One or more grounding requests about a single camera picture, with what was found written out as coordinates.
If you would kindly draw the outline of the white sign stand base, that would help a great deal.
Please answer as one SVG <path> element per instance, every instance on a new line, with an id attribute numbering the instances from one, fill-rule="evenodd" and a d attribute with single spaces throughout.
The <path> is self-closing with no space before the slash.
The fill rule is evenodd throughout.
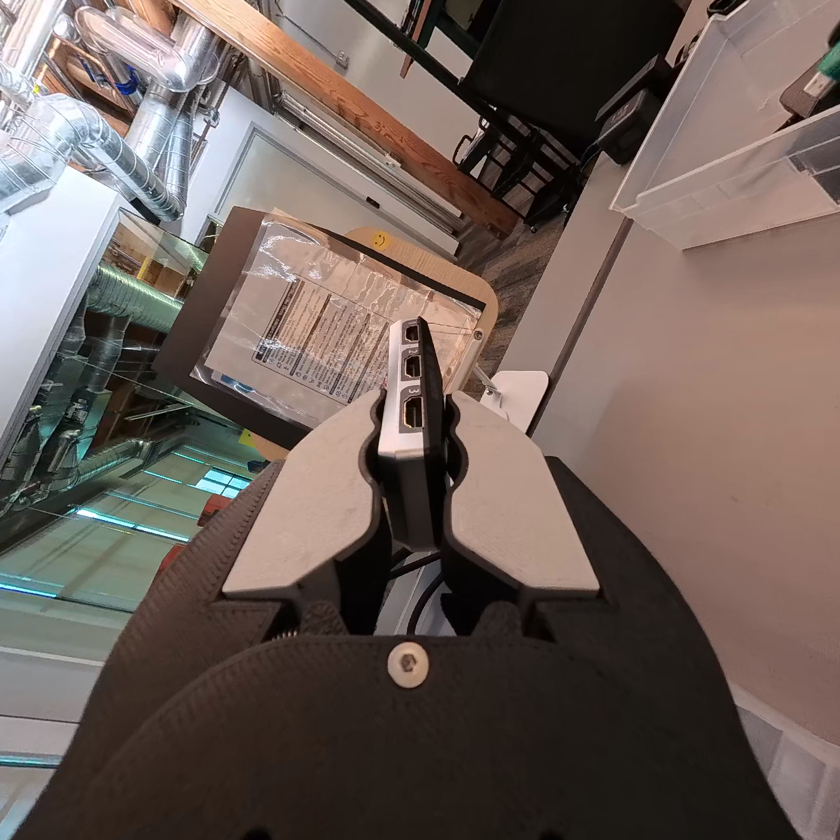
<path id="1" fill-rule="evenodd" d="M 529 434 L 530 425 L 549 389 L 549 374 L 544 371 L 499 371 L 489 377 L 479 367 L 475 367 L 474 373 L 484 389 L 480 404 Z"/>

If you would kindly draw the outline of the clear instruction sheet holder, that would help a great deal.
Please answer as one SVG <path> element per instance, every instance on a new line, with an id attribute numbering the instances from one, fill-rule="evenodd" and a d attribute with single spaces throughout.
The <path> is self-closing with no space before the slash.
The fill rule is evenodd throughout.
<path id="1" fill-rule="evenodd" d="M 421 317 L 445 390 L 464 380 L 485 301 L 397 259 L 386 232 L 358 242 L 283 214 L 259 222 L 194 378 L 310 430 L 379 389 L 392 325 Z"/>

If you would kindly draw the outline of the green flexible air duct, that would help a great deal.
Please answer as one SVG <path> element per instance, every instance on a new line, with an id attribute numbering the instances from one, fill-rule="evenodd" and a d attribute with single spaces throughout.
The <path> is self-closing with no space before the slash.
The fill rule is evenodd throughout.
<path id="1" fill-rule="evenodd" d="M 100 263 L 86 291 L 87 309 L 115 318 L 128 318 L 158 333 L 172 329 L 182 302 L 165 295 L 126 272 Z"/>

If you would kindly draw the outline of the black office chair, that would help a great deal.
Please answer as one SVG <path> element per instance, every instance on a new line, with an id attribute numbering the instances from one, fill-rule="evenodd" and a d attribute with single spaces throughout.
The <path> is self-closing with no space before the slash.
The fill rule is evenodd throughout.
<path id="1" fill-rule="evenodd" d="M 686 12 L 671 1 L 500 2 L 466 76 L 464 97 L 551 137 L 579 162 L 548 174 L 524 223 L 571 208 L 599 154 L 599 113 L 651 60 L 664 59 Z"/>

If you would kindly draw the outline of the silver air duct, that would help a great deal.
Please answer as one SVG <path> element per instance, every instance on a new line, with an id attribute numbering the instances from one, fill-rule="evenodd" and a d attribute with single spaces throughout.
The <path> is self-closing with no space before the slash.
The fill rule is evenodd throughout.
<path id="1" fill-rule="evenodd" d="M 184 214 L 183 186 L 161 179 L 96 109 L 52 94 L 34 100 L 2 145 L 2 215 L 43 201 L 78 152 L 90 156 L 158 218 L 171 222 Z"/>

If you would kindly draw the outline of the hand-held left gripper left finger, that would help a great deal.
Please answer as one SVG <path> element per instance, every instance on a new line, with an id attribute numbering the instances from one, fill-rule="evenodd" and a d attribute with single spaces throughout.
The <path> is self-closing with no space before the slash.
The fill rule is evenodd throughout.
<path id="1" fill-rule="evenodd" d="M 227 599 L 285 602 L 297 616 L 329 602 L 350 633 L 373 634 L 393 553 L 374 465 L 384 398 L 367 392 L 291 450 L 227 575 Z"/>

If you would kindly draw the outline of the clear plastic bin with divider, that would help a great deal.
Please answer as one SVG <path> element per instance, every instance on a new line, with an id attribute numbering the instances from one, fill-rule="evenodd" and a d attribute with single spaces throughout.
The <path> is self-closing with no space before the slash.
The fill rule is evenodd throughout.
<path id="1" fill-rule="evenodd" d="M 610 208 L 677 249 L 838 215 L 838 107 L 783 128 L 838 1 L 746 2 L 701 33 Z"/>

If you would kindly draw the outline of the black desk control box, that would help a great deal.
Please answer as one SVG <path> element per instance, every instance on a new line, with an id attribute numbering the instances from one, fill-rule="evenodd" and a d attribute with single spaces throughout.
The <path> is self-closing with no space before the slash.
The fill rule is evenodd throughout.
<path id="1" fill-rule="evenodd" d="M 595 144 L 616 165 L 630 163 L 663 107 L 677 69 L 656 55 L 601 108 Z"/>

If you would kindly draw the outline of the white cabinet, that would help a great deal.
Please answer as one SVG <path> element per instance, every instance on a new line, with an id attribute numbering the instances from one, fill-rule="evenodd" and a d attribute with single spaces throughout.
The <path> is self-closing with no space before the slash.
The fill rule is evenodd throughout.
<path id="1" fill-rule="evenodd" d="M 11 216 L 1 244 L 1 455 L 17 439 L 91 274 L 130 204 L 67 169 Z"/>

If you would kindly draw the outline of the black hdmi adapter box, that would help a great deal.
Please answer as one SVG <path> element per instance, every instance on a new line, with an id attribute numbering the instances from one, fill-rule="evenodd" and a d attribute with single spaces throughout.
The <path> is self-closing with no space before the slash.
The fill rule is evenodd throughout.
<path id="1" fill-rule="evenodd" d="M 445 390 L 427 321 L 395 322 L 377 462 L 395 541 L 413 551 L 442 541 L 446 495 Z"/>

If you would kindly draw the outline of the silver insulated pipe elbow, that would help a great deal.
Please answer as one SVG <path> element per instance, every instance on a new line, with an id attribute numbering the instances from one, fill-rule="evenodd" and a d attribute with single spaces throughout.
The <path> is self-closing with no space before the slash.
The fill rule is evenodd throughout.
<path id="1" fill-rule="evenodd" d="M 86 5 L 73 18 L 85 47 L 113 65 L 120 81 L 132 69 L 168 91 L 189 92 L 222 65 L 225 42 L 169 2 L 116 2 L 104 12 Z"/>

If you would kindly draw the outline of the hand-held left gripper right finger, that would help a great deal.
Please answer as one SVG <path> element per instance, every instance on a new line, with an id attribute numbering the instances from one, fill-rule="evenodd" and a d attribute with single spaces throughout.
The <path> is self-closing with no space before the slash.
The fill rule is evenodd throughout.
<path id="1" fill-rule="evenodd" d="M 462 392 L 448 396 L 445 421 L 440 602 L 455 634 L 472 634 L 495 603 L 528 625 L 539 604 L 597 598 L 601 585 L 539 447 Z"/>

